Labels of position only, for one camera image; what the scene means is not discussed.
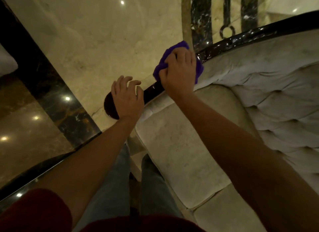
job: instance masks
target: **person's left arm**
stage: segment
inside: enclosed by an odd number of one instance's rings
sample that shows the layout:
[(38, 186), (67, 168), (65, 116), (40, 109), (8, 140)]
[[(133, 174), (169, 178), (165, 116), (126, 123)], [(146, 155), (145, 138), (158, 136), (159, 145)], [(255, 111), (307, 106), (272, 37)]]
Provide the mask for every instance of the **person's left arm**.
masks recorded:
[(124, 142), (134, 129), (144, 108), (140, 81), (121, 76), (112, 85), (112, 96), (120, 119), (96, 139), (68, 157), (49, 172), (34, 189), (56, 193), (68, 206), (72, 227), (81, 218), (87, 204), (115, 162)]

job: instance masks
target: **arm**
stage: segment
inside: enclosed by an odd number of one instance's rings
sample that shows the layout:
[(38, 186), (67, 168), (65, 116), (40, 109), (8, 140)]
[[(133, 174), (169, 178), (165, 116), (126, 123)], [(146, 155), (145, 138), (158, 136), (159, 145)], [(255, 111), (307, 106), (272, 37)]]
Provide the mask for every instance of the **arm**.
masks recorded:
[(72, 214), (73, 227), (81, 218), (90, 199), (102, 184), (124, 142), (135, 127), (144, 108), (143, 90), (121, 76), (112, 85), (112, 96), (120, 119), (99, 137), (71, 155), (34, 188), (49, 189), (66, 203)]
[(166, 62), (163, 87), (266, 229), (318, 231), (319, 196), (312, 188), (279, 155), (193, 94), (195, 55), (178, 48)]

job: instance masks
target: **person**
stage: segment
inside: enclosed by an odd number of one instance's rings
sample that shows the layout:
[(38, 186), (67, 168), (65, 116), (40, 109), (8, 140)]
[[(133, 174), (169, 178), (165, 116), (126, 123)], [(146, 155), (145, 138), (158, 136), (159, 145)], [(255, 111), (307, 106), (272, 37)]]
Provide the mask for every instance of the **person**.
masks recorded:
[[(268, 231), (319, 231), (319, 196), (279, 155), (194, 93), (195, 54), (174, 49), (160, 71), (165, 91)], [(0, 216), (0, 231), (202, 231), (183, 219), (148, 156), (142, 162), (140, 216), (129, 216), (129, 150), (143, 112), (140, 81), (112, 85), (120, 119), (56, 166)]]

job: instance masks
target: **blue jeans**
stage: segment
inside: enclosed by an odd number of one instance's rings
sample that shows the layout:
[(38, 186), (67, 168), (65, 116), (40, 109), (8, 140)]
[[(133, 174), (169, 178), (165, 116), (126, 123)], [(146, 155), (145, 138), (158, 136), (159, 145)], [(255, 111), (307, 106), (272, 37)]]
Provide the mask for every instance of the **blue jeans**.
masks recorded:
[[(103, 219), (130, 215), (130, 153), (126, 145), (121, 149), (112, 169), (86, 207), (74, 227), (78, 232), (86, 225)], [(183, 218), (157, 167), (146, 155), (142, 160), (140, 215), (165, 214)]]

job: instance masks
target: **tufted backrest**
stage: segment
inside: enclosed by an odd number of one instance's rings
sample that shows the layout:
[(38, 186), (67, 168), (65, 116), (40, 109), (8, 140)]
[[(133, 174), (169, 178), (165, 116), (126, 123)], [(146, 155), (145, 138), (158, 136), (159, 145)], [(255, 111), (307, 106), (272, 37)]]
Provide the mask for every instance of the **tufted backrest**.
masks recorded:
[(205, 63), (202, 86), (229, 87), (260, 137), (319, 193), (319, 31), (251, 44)]

